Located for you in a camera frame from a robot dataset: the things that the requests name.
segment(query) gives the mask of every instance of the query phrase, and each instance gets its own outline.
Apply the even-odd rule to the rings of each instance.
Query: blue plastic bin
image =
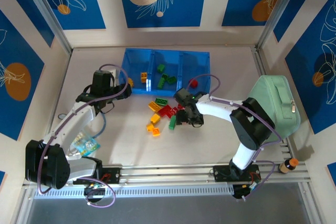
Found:
[[[168,84],[165,82],[163,89],[158,89],[158,83],[162,76],[157,71],[159,64],[165,65],[163,73],[170,77],[175,76],[177,83]],[[210,73],[210,57],[208,52],[127,48],[122,68],[134,82],[132,93],[172,97],[180,88],[186,88],[193,77]],[[147,73],[146,83],[141,83],[141,72]],[[124,80],[124,74],[120,73],[120,83],[124,83]],[[209,92],[210,77],[200,77],[197,81],[197,88],[190,88],[190,92]]]

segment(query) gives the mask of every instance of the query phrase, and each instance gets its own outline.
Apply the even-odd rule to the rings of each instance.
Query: white wall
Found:
[[[121,0],[98,0],[104,30],[67,30],[74,47],[161,45],[254,45],[263,26],[222,27],[228,0],[204,0],[200,27],[128,29]]]
[[[298,92],[287,68],[285,57],[305,32],[328,0],[306,0],[282,40],[276,42],[272,35],[264,47],[268,74],[285,75],[290,83],[301,115],[301,127],[292,136],[296,154],[306,165],[312,179],[313,189],[326,223],[336,220],[336,188],[327,171],[327,165],[336,162],[336,125],[314,135]]]
[[[0,9],[45,64],[18,141],[0,134],[0,170],[7,174],[0,190],[0,223],[9,223],[25,176],[26,144],[32,139],[41,139],[45,134],[68,56],[56,39],[52,47],[48,47],[15,0],[0,0]]]

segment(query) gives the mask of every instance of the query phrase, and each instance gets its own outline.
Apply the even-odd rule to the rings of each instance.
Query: white table surface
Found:
[[[224,46],[176,46],[160,49],[208,51],[211,72],[222,85],[214,96],[244,100],[255,82],[258,72],[249,47]],[[93,73],[102,64],[121,65],[125,48],[75,49],[61,96],[57,105],[53,128],[60,122],[57,115],[68,113],[76,97],[92,82]],[[169,119],[161,118],[158,124],[161,135],[153,137],[146,130],[153,112],[148,104],[155,100],[152,95],[132,95],[115,102],[115,108],[107,116],[107,127],[96,140],[101,147],[92,155],[104,165],[169,165],[205,164],[229,162],[236,153],[239,140],[231,123],[212,116],[204,116],[205,124],[199,128],[191,125],[168,129]],[[171,107],[177,105],[169,98]],[[98,115],[88,126],[93,133],[103,124]],[[258,159],[283,161],[279,145],[267,147]]]

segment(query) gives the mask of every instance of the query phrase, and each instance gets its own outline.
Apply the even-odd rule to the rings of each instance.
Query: mint green bag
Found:
[[[285,76],[261,76],[248,97],[258,101],[275,124],[282,139],[300,126],[301,118]],[[276,141],[272,134],[265,143]]]

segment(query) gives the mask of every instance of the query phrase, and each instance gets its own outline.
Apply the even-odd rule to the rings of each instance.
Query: vent grille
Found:
[[[206,195],[233,195],[232,185],[208,185],[208,186],[146,186],[146,187],[117,187],[114,188],[117,198],[129,197],[169,197],[169,196],[206,196]],[[83,187],[52,189],[48,193],[40,195],[35,192],[35,199],[63,199],[83,198]]]

